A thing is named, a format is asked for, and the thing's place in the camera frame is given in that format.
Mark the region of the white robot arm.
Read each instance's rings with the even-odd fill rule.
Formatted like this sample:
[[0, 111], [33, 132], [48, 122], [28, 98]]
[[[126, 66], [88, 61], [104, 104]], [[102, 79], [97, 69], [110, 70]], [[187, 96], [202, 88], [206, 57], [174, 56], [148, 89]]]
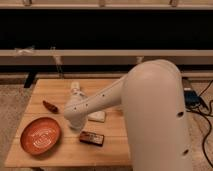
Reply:
[[87, 115], [116, 105], [123, 110], [133, 171], [193, 171], [182, 78], [175, 64], [140, 63], [96, 94], [69, 100], [64, 117], [81, 130]]

